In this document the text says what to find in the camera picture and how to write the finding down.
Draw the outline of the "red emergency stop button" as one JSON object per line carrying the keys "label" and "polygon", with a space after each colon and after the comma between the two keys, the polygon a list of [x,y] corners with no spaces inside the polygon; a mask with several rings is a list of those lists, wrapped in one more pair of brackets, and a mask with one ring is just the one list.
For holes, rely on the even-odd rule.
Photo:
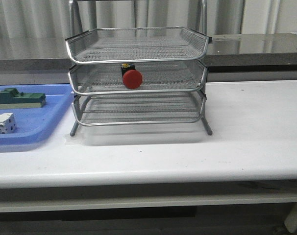
{"label": "red emergency stop button", "polygon": [[121,64],[121,73],[123,84],[129,89],[138,88],[143,81],[142,74],[136,70],[134,64],[123,63]]}

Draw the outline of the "blue plastic tray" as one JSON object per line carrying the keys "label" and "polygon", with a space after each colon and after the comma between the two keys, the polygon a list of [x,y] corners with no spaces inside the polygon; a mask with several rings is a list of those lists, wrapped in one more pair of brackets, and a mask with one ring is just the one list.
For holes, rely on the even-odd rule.
{"label": "blue plastic tray", "polygon": [[36,144],[47,139],[74,98],[69,84],[6,85],[0,86],[0,91],[11,87],[24,93],[44,93],[46,104],[42,108],[0,110],[0,114],[13,113],[17,126],[14,133],[0,134],[0,147]]}

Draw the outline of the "dark background counter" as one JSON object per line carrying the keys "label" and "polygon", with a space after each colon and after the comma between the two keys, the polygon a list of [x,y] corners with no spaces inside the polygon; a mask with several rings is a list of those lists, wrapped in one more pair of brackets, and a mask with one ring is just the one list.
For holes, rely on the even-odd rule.
{"label": "dark background counter", "polygon": [[[214,35],[202,60],[210,72],[297,71],[297,35]],[[62,38],[0,39],[0,72],[70,66]]]}

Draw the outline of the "green terminal block component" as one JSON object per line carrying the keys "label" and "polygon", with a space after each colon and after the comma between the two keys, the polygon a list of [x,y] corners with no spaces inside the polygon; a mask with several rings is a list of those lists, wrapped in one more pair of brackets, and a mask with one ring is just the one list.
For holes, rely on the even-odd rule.
{"label": "green terminal block component", "polygon": [[24,93],[16,88],[0,91],[1,109],[42,108],[46,104],[44,93]]}

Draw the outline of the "white circuit breaker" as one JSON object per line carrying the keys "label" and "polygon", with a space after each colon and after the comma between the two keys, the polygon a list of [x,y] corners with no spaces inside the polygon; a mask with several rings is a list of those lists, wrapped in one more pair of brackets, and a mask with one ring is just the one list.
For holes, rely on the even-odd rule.
{"label": "white circuit breaker", "polygon": [[16,120],[13,113],[0,114],[0,134],[14,133],[16,127]]}

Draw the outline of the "white table leg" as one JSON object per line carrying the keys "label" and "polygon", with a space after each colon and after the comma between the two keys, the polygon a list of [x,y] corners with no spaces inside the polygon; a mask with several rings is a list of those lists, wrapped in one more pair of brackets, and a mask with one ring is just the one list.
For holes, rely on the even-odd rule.
{"label": "white table leg", "polygon": [[290,233],[294,233],[297,230],[297,203],[294,204],[293,208],[284,220],[284,225]]}

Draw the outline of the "silver rack frame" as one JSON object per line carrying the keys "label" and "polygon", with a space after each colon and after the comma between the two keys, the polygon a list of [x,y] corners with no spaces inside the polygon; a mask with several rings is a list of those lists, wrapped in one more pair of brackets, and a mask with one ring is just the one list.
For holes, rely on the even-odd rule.
{"label": "silver rack frame", "polygon": [[[80,16],[80,11],[79,11],[79,7],[78,7],[78,1],[76,1],[76,0],[69,1],[69,11],[70,11],[71,31],[75,31],[76,29],[78,29],[79,30],[78,34],[85,32],[85,31],[82,30],[82,23],[81,23],[81,16]],[[204,95],[204,97],[206,99],[205,84],[201,89],[197,90],[196,92],[199,92],[202,95]],[[210,128],[210,126],[209,126],[209,124],[208,124],[208,122],[206,120],[206,117],[205,117],[205,106],[204,106],[204,117],[201,118],[198,121],[201,121],[203,123],[203,126],[204,126],[207,134],[211,135],[212,130],[211,130],[211,128]],[[70,133],[71,136],[74,136],[76,134],[76,131],[77,131],[79,126],[81,126],[81,125],[78,124],[77,121],[75,120],[74,126],[73,126],[73,128],[71,130],[71,133]]]}

